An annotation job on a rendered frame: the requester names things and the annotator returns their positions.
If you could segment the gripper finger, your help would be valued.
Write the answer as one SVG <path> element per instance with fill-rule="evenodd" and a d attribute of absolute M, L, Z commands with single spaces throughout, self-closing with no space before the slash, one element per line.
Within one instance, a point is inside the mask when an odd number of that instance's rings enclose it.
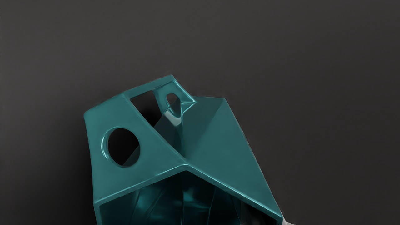
<path fill-rule="evenodd" d="M 286 221 L 283 213 L 281 213 L 281 214 L 282 214 L 282 225 L 296 225 L 296 224 L 292 224 L 292 223 Z"/>

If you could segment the teal faceted mug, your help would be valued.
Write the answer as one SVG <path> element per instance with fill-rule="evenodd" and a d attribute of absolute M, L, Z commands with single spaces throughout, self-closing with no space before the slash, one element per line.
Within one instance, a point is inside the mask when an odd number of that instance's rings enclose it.
<path fill-rule="evenodd" d="M 84 120 L 97 225 L 288 225 L 226 99 L 169 75 Z"/>

